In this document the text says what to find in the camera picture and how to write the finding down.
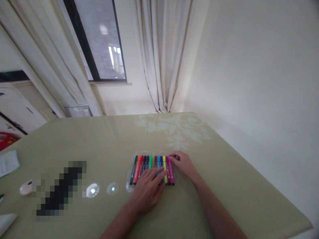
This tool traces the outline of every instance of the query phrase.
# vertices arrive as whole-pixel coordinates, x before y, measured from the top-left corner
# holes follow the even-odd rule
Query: blue marker
[[[157,167],[158,167],[158,168],[160,168],[160,160],[159,160],[159,159],[160,159],[160,157],[158,156],[158,157],[157,157]]]
[[[160,166],[161,167],[164,167],[164,164],[163,164],[163,156],[160,157]]]
[[[146,158],[145,170],[149,169],[149,164],[150,164],[150,157],[147,156],[147,158]]]

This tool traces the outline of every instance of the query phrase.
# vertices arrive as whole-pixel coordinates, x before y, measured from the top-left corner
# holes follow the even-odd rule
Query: white cabinet
[[[21,131],[19,131],[16,127],[14,127],[2,117],[0,117],[0,132],[13,133],[20,137],[25,136]]]
[[[31,133],[55,118],[44,98],[30,81],[0,83],[0,112],[26,133]],[[10,129],[12,125],[5,119],[4,121],[4,124],[1,121],[0,124],[1,128],[6,129],[5,132],[16,130]]]

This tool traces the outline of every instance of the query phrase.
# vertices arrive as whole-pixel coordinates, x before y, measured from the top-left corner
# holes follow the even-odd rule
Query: forearm
[[[100,239],[126,238],[129,230],[138,220],[138,215],[125,204]]]
[[[213,194],[203,178],[199,174],[196,174],[191,180],[205,210],[215,238],[247,239],[246,235],[218,198]]]

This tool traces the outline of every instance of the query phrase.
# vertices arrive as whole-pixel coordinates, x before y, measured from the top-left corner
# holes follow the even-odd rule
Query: white curtain
[[[64,107],[84,104],[102,115],[55,0],[0,0],[0,22],[21,69],[58,117]]]
[[[183,67],[192,0],[132,0],[138,50],[155,109],[169,112]]]

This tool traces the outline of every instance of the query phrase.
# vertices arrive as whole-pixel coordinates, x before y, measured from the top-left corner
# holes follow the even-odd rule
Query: hand
[[[194,179],[198,176],[198,172],[188,154],[185,154],[181,151],[175,151],[172,152],[168,157],[181,172],[190,178],[190,180],[194,181]]]
[[[168,173],[168,171],[165,170],[156,176],[157,173],[162,170],[164,170],[164,168],[147,169],[138,180],[133,196],[128,201],[129,207],[132,208],[137,215],[141,216],[148,213],[159,201],[165,183],[162,183],[160,186],[158,185]]]

